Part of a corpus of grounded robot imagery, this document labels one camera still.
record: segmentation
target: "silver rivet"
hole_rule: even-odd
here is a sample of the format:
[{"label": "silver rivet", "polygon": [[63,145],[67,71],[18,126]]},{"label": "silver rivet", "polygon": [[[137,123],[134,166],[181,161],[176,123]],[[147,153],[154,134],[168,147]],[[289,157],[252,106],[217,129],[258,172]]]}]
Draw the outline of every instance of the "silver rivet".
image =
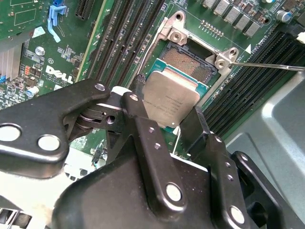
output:
[{"label": "silver rivet", "polygon": [[133,100],[135,100],[135,101],[138,101],[138,100],[139,100],[138,97],[137,97],[135,94],[131,94],[130,97],[131,97]]},{"label": "silver rivet", "polygon": [[182,198],[180,189],[174,184],[168,184],[166,186],[166,193],[173,201],[179,201]]},{"label": "silver rivet", "polygon": [[241,156],[242,156],[242,159],[243,159],[243,160],[245,160],[245,161],[248,160],[248,158],[247,158],[247,156],[246,156],[245,154],[241,154]]},{"label": "silver rivet", "polygon": [[15,141],[20,135],[21,131],[15,126],[5,125],[0,127],[0,141]]},{"label": "silver rivet", "polygon": [[230,212],[236,222],[238,222],[240,224],[244,223],[244,215],[237,207],[231,206]]},{"label": "silver rivet", "polygon": [[160,148],[161,148],[161,145],[160,145],[159,143],[156,143],[156,144],[154,144],[154,148],[155,148],[155,149],[160,149]]},{"label": "silver rivet", "polygon": [[103,84],[96,83],[94,87],[99,91],[105,91],[105,86]]},{"label": "silver rivet", "polygon": [[38,146],[47,151],[53,151],[59,148],[60,142],[54,135],[45,135],[38,139]]},{"label": "silver rivet", "polygon": [[218,142],[222,142],[222,140],[221,140],[220,137],[216,136],[215,138],[216,138],[216,140],[217,140]]}]

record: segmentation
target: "surface mount component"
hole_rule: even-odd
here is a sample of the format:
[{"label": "surface mount component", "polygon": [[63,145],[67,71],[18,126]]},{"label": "surface mount component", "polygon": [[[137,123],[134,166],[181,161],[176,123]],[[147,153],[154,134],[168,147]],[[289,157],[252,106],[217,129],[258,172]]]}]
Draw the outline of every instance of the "surface mount component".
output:
[{"label": "surface mount component", "polygon": [[237,29],[242,31],[247,26],[249,21],[250,21],[250,18],[247,17],[246,15],[243,15],[241,17],[241,19],[235,25],[235,28],[237,28]]},{"label": "surface mount component", "polygon": [[250,27],[244,32],[247,36],[253,37],[253,35],[257,32],[257,30],[260,28],[260,25],[256,22],[253,22]]},{"label": "surface mount component", "polygon": [[230,3],[226,0],[221,0],[218,5],[216,6],[214,13],[222,16],[227,8],[230,6]]},{"label": "surface mount component", "polygon": [[161,127],[176,127],[200,99],[198,84],[172,69],[150,74],[143,88],[148,117]]},{"label": "surface mount component", "polygon": [[229,11],[227,16],[224,18],[225,21],[229,22],[230,24],[233,24],[233,22],[236,20],[240,13],[240,10],[236,7],[232,7],[232,9]]}]

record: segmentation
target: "electrolytic capacitor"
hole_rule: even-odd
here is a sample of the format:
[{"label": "electrolytic capacitor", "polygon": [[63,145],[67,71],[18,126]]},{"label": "electrolytic capacitor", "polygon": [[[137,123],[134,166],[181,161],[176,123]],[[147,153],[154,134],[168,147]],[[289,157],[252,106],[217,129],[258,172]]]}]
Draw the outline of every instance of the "electrolytic capacitor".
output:
[{"label": "electrolytic capacitor", "polygon": [[284,10],[279,10],[276,13],[276,19],[278,19],[281,22],[288,22],[291,19],[291,13],[286,12]]},{"label": "electrolytic capacitor", "polygon": [[29,88],[25,94],[29,97],[29,98],[33,98],[35,95],[37,95],[39,92],[39,88],[36,86],[33,86],[31,88]]}]

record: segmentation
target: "black plastic bracket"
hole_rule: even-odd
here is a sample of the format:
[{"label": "black plastic bracket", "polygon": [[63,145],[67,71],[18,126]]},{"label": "black plastic bracket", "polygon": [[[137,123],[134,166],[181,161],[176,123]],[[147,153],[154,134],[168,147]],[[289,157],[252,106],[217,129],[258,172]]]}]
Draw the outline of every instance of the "black plastic bracket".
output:
[{"label": "black plastic bracket", "polygon": [[250,228],[237,169],[223,140],[210,133],[198,107],[193,108],[180,127],[185,148],[193,162],[209,170],[214,224],[219,228]]},{"label": "black plastic bracket", "polygon": [[249,216],[258,228],[305,228],[283,197],[277,192],[252,159],[243,152],[231,155],[238,167],[244,201]]},{"label": "black plastic bracket", "polygon": [[122,109],[125,127],[114,147],[108,148],[107,164],[130,150],[126,146],[133,141],[151,210],[162,220],[175,220],[185,211],[187,197],[160,128],[135,94],[122,96]]},{"label": "black plastic bracket", "polygon": [[[19,131],[17,139],[0,141],[0,170],[34,178],[58,174],[69,152],[68,138],[76,118],[109,95],[97,81],[85,80],[0,111],[0,129],[9,126]],[[48,147],[54,140],[58,148],[41,148],[39,140],[44,136],[41,146]]]}]

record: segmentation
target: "green circuit board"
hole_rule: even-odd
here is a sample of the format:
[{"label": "green circuit board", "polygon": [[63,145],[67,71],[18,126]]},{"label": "green circuit board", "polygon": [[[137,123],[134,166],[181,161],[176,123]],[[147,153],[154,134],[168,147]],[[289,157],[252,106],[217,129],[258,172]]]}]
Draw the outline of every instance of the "green circuit board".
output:
[{"label": "green circuit board", "polygon": [[[26,2],[26,0],[10,1],[15,3]],[[37,96],[88,78],[92,55],[96,49],[99,48],[99,41],[106,28],[112,7],[115,3],[123,2],[123,0],[95,1],[89,18],[84,21],[78,19],[74,15],[78,1],[65,0],[64,5],[67,6],[67,10],[64,15],[59,15],[59,24],[54,27],[55,32],[61,39],[59,43],[57,43],[48,32],[47,22],[45,20],[48,17],[49,7],[52,2],[53,1],[51,0],[47,0],[43,2],[38,1],[38,3],[35,4],[24,3],[14,6],[6,4],[5,7],[3,7],[4,2],[0,2],[1,14],[3,14],[3,12],[7,14],[7,11],[10,10],[14,10],[14,13],[17,13],[22,6],[38,8],[37,13],[39,12],[39,14],[37,14],[35,20],[24,23],[24,26],[41,26],[39,27],[41,35],[26,41],[23,45],[19,77],[11,82],[6,81],[5,83],[0,84],[0,109],[4,109],[28,99],[25,95],[25,91],[29,87],[27,85],[29,78],[34,77],[35,79],[36,86],[39,88]],[[237,8],[240,11],[240,17],[247,15],[250,21],[259,25],[259,29],[252,36],[248,36],[245,35],[245,29],[240,30],[236,25],[232,25],[225,21],[225,15],[216,15],[214,13],[215,7],[213,7],[213,9],[204,7],[204,0],[165,0],[148,31],[143,49],[136,53],[136,57],[132,62],[129,71],[122,77],[119,75],[119,66],[118,73],[114,74],[111,78],[109,86],[113,87],[117,85],[118,82],[121,82],[121,86],[126,87],[130,85],[131,80],[135,76],[135,71],[139,67],[139,60],[143,58],[147,48],[152,43],[161,22],[165,17],[169,18],[179,10],[185,13],[186,20],[184,27],[191,34],[221,52],[231,47],[236,47],[239,50],[237,60],[239,62],[244,62],[256,52],[260,44],[279,23],[276,20],[276,12],[283,7],[285,2],[287,1],[276,0],[273,3],[268,4],[256,0],[229,1],[229,7]],[[251,9],[246,12],[245,8],[249,5],[251,6]],[[297,16],[300,10],[302,10],[302,4],[298,2],[290,7],[292,16]],[[12,23],[11,19],[12,17],[8,16],[5,17],[5,20],[0,20],[1,22],[5,22],[5,25],[0,22],[0,33],[3,29],[7,31],[6,23]],[[158,42],[151,57],[143,68],[142,72],[144,74],[149,72],[151,66],[162,54],[167,44],[168,41]],[[37,47],[44,49],[45,54],[43,56],[38,56],[35,53]],[[231,74],[234,74],[236,71],[238,71],[238,68],[233,68]],[[103,73],[102,83],[105,83],[107,74],[107,71]],[[213,85],[217,77],[218,75],[212,78],[208,85]],[[166,131],[163,131],[163,134],[168,149],[172,152],[176,136]],[[76,139],[71,143],[71,147],[87,154],[94,154],[95,150],[106,148],[105,139],[105,131],[94,130],[89,135]],[[187,158],[188,156],[183,151],[183,146],[181,144],[181,141],[178,141],[176,153],[183,158]]]},{"label": "green circuit board", "polygon": [[50,1],[0,1],[0,40],[28,29],[34,29],[47,19]]}]

